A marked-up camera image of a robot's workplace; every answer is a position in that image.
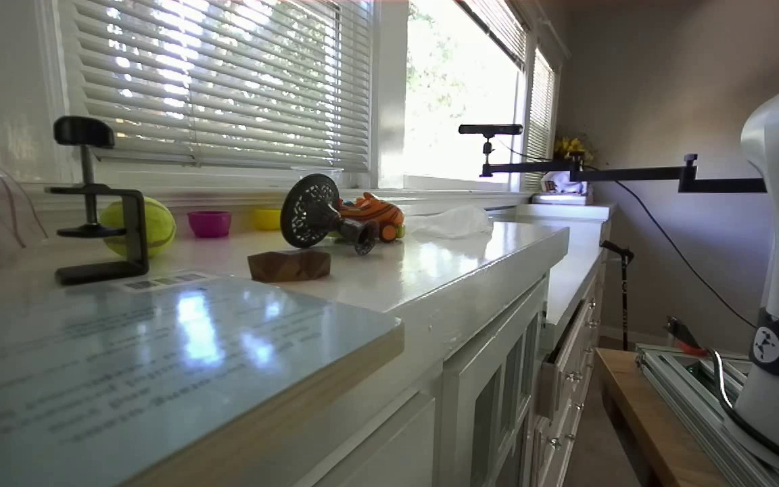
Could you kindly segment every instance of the kitchen counter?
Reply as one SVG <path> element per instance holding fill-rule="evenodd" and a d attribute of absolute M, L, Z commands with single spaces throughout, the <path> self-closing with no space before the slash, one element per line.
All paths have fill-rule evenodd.
<path fill-rule="evenodd" d="M 301 475 L 320 463 L 327 448 L 343 446 L 357 431 L 369 431 L 369 424 L 378 421 L 393 410 L 393 405 L 419 386 L 428 386 L 430 378 L 442 373 L 447 358 L 519 301 L 519 294 L 541 282 L 555 263 L 564 263 L 569 241 L 569 231 L 559 225 L 496 221 L 489 233 L 458 241 L 409 236 L 397 247 L 377 247 L 366 260 L 355 256 L 347 247 L 327 247 L 334 254 L 334 275 L 321 282 L 285 285 L 285 293 L 312 294 L 320 298 L 320 304 L 343 304 L 400 318 L 404 341 L 396 355 L 388 355 L 388 366 L 369 370 L 369 378 L 357 377 L 343 382 L 343 390 L 335 386 L 335 393 L 327 394 L 327 404 L 309 404 L 309 408 L 286 417 L 290 421 L 278 421 L 267 431 L 266 437 L 255 437 L 251 443 L 257 446 L 250 448 L 255 451 L 251 456 L 238 456 L 236 443 L 225 443 L 216 432 L 211 435 L 211 431 L 205 431 L 205 437 L 190 443 L 179 454 L 158 456 L 166 456 L 166 463 L 150 467 L 152 460 L 144 467 L 136 465 L 132 474 L 144 470 L 140 479 L 147 481 L 181 481 L 188 475 L 216 481 L 232 475 L 290 481 L 290 475 Z M 181 237 L 152 266 L 152 272 L 144 282 L 170 285 L 170 278 L 181 275 L 247 282 L 247 254 L 267 248 L 286 248 L 286 243 L 278 236 L 255 233 L 227 241 Z M 559 293 L 549 294 L 549 304 L 555 301 L 549 313 L 557 322 L 566 318 L 559 313 L 566 313 L 573 301 L 572 286 L 576 282 L 581 285 L 591 266 L 599 260 L 599 252 L 586 254 L 573 247 L 572 254 L 573 263 L 566 263 L 564 272 L 551 275 L 559 282 Z M 56 286 L 51 282 L 56 266 L 97 260 L 108 260 L 105 248 L 97 243 L 70 241 L 28 252 L 20 260 L 5 260 L 5 267 L 0 270 L 0 304 L 10 298 L 29 304 Z M 105 467 L 89 456 L 86 463 L 86 470 Z"/>

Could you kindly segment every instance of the white countertop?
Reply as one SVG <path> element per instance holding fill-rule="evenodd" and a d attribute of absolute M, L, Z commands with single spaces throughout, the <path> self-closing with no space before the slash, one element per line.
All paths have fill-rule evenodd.
<path fill-rule="evenodd" d="M 251 233 L 227 241 L 181 237 L 166 256 L 154 260 L 150 278 L 205 272 L 247 282 L 247 256 L 271 248 L 286 248 L 281 236 Z M 404 390 L 435 373 L 454 348 L 564 260 L 566 248 L 566 231 L 513 221 L 496 221 L 489 233 L 458 241 L 409 236 L 404 243 L 377 247 L 369 256 L 355 256 L 347 247 L 327 247 L 334 254 L 334 275 L 285 285 L 285 289 L 404 318 L 404 355 L 378 368 L 369 382 L 353 386 L 348 394 L 357 394 L 355 404 L 340 401 L 325 410 L 321 421 L 312 421 L 309 428 L 320 431 L 327 443 L 347 442 L 353 431 L 373 420 L 373 413 L 388 408 Z M 0 267 L 0 301 L 29 304 L 56 289 L 56 266 L 100 260 L 108 260 L 108 252 L 94 241 L 50 243 L 39 252 L 25 252 Z M 566 275 L 557 275 L 559 293 L 555 294 L 573 294 L 572 286 L 585 267 L 585 260 L 569 263 L 564 267 Z M 82 294 L 92 286 L 112 285 L 70 286 L 63 294 Z"/>

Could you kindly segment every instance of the cabinet door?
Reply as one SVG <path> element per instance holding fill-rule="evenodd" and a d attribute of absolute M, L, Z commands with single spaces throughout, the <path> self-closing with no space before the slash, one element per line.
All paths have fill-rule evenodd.
<path fill-rule="evenodd" d="M 434 487 L 435 397 L 417 393 L 317 487 Z"/>
<path fill-rule="evenodd" d="M 518 437 L 530 405 L 526 366 L 535 355 L 528 332 L 539 332 L 545 304 L 546 285 L 539 285 L 447 363 L 438 393 L 442 487 L 496 483 L 512 454 L 528 463 Z"/>

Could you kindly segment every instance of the orange object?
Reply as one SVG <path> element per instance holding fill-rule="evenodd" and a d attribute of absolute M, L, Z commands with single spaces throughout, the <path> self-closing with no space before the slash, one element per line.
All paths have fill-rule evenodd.
<path fill-rule="evenodd" d="M 407 213 L 397 205 L 378 199 L 371 193 L 362 193 L 362 198 L 357 198 L 357 203 L 340 203 L 338 213 L 343 220 L 378 225 L 378 241 L 382 243 L 397 241 L 400 226 L 407 221 Z"/>

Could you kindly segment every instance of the wooden block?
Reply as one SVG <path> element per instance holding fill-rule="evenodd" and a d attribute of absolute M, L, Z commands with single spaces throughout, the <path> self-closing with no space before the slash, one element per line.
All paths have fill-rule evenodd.
<path fill-rule="evenodd" d="M 330 254 L 305 252 L 263 252 L 250 254 L 250 270 L 255 282 L 312 282 L 330 275 Z"/>

